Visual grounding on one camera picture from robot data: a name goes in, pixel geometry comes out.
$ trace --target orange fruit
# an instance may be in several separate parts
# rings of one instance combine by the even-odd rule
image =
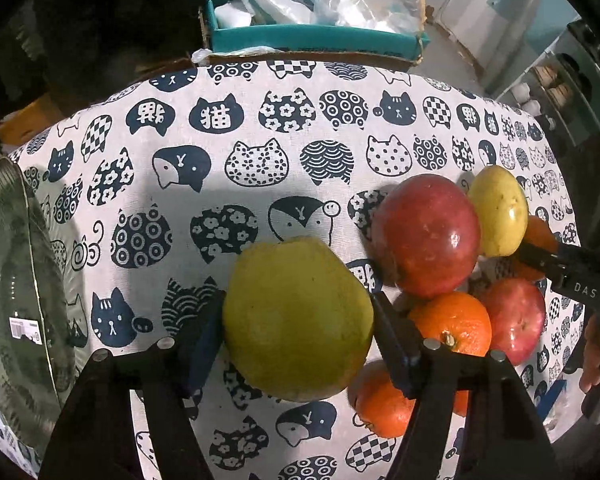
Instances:
[[[525,236],[522,239],[553,254],[558,251],[558,240],[555,239],[549,225],[535,215],[529,215]],[[519,278],[529,280],[530,282],[537,282],[544,278],[544,272],[526,266],[515,257],[512,258],[512,266]]]
[[[404,397],[386,369],[366,378],[356,397],[355,410],[368,430],[383,438],[398,438],[407,431],[415,400]]]
[[[491,321],[480,301],[464,292],[442,294],[416,306],[409,318],[423,338],[433,338],[453,352],[483,357],[491,345]],[[454,413],[466,416],[469,394],[456,393]]]

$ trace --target metal screw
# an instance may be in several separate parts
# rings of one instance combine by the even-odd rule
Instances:
[[[106,359],[107,357],[109,357],[109,350],[107,350],[106,348],[96,350],[91,356],[91,358],[96,362],[104,361],[104,359]]]
[[[173,337],[163,337],[162,339],[158,339],[156,344],[160,350],[168,350],[176,344],[176,340]]]
[[[442,345],[440,344],[440,341],[438,341],[437,339],[433,339],[432,337],[427,337],[424,340],[424,346],[426,346],[429,350],[437,350]]]
[[[489,355],[491,356],[491,359],[494,359],[499,363],[503,363],[507,358],[507,355],[502,350],[491,350]]]

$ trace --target cat ear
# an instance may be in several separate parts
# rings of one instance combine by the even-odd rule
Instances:
[[[122,295],[119,288],[116,287],[111,291],[111,301],[125,301],[125,297]]]

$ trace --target barcode sticker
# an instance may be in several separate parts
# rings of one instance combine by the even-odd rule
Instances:
[[[31,339],[36,345],[42,345],[40,336],[40,327],[38,322],[33,319],[22,319],[20,317],[10,317],[11,335],[20,339],[22,336]]]

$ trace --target circle pattern cat print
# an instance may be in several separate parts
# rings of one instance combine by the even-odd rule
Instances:
[[[135,84],[11,153],[42,205],[64,277],[78,368],[98,348],[139,351],[176,335],[257,240],[320,238],[369,291],[363,246],[387,192],[419,173],[463,189],[498,164],[529,211],[578,243],[564,180],[534,119],[444,82],[341,62],[190,68]],[[510,273],[496,261],[469,286]],[[547,324],[517,370],[532,398],[561,373],[582,306],[538,283]],[[368,358],[379,357],[372,345]],[[131,392],[144,476],[160,478],[142,399]],[[378,480],[400,439],[370,433],[346,392],[298,404],[248,384],[223,351],[186,402],[216,479]],[[440,478],[452,478],[464,418],[453,416]],[[27,470],[40,457],[0,446]]]

